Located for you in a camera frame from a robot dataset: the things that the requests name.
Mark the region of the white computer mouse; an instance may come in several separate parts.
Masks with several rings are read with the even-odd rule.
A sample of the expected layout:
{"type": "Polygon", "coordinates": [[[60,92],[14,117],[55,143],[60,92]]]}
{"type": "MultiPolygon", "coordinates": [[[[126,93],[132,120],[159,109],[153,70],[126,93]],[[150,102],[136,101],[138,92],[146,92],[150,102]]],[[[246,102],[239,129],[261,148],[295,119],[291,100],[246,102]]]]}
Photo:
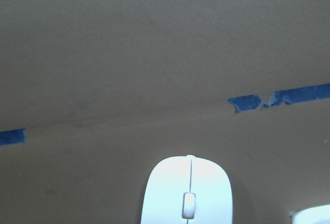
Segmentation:
{"type": "Polygon", "coordinates": [[[160,161],[144,194],[141,223],[232,223],[233,196],[226,172],[193,155],[160,161]]]}

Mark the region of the white desk lamp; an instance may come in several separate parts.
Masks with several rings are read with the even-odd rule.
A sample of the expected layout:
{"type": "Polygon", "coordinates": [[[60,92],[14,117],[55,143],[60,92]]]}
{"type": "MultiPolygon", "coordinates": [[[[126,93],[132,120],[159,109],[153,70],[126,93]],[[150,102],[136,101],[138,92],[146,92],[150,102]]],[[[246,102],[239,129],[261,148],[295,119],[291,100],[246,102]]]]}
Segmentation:
{"type": "Polygon", "coordinates": [[[310,207],[291,214],[292,224],[329,224],[329,204],[310,207]]]}

